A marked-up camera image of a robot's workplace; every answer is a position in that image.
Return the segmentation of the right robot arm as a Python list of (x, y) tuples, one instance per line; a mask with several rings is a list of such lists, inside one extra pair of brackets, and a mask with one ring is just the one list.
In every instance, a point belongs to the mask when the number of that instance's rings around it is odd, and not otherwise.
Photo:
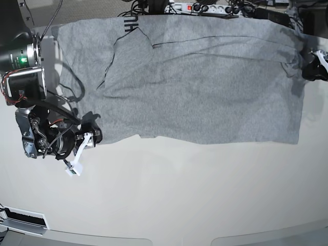
[(1, 1), (1, 93), (6, 104), (15, 106), (16, 122), (22, 134), (25, 155), (30, 158), (53, 155), (66, 160), (72, 151), (95, 147), (102, 132), (81, 122), (73, 110), (46, 101), (45, 70), (41, 42), (44, 37), (30, 29), (17, 1)]

